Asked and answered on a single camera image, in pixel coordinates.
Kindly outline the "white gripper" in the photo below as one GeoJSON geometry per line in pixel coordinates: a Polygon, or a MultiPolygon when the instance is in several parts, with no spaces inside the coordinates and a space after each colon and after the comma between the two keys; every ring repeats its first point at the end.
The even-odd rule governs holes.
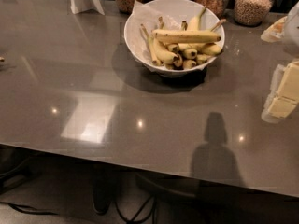
{"type": "MultiPolygon", "coordinates": [[[[299,2],[288,16],[275,21],[261,34],[261,40],[274,43],[283,40],[286,48],[299,48],[299,2]]],[[[262,120],[279,123],[287,118],[299,105],[299,62],[278,64],[271,80],[261,114],[262,120]]]]}

